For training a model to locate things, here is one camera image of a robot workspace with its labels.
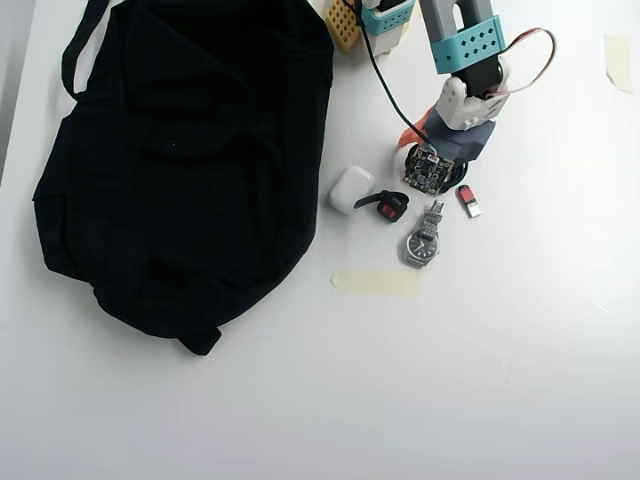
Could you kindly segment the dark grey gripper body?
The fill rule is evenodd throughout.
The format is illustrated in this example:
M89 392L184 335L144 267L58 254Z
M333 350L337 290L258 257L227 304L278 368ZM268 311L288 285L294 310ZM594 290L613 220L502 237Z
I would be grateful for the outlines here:
M495 123L487 121L468 130L450 129L437 112L431 112L424 123L428 139L440 157L454 163L476 160L489 141Z

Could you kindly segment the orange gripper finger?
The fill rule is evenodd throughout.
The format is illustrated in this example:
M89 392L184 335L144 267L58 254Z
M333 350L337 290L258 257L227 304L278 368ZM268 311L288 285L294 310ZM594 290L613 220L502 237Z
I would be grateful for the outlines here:
M430 115L426 112L416 123L403 131L397 141L397 148L402 149L411 144L422 144L428 139L425 123Z

